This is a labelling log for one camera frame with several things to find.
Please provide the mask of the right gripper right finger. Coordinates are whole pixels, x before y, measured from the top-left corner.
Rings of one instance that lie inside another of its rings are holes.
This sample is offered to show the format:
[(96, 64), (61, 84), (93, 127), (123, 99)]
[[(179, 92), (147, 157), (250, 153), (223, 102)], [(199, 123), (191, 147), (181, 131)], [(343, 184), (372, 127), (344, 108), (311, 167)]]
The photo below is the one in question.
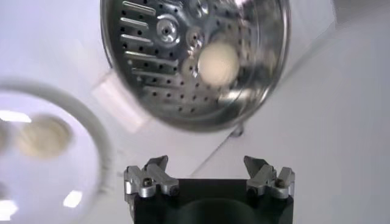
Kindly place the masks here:
[(264, 159), (245, 156), (244, 164), (250, 178), (246, 181), (246, 189), (256, 196), (270, 195), (278, 200), (294, 197), (295, 173), (290, 167), (276, 169)]

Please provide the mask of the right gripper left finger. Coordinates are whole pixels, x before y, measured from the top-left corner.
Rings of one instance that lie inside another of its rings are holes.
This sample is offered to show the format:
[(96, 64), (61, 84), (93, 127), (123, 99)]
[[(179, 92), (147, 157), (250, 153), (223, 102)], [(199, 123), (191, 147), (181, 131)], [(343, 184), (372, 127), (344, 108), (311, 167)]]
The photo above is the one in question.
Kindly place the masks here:
[(127, 166), (124, 170), (125, 198), (135, 195), (151, 198), (157, 193), (158, 187), (164, 195), (179, 195), (179, 180), (165, 172), (168, 159), (167, 155), (151, 158), (142, 169), (138, 166)]

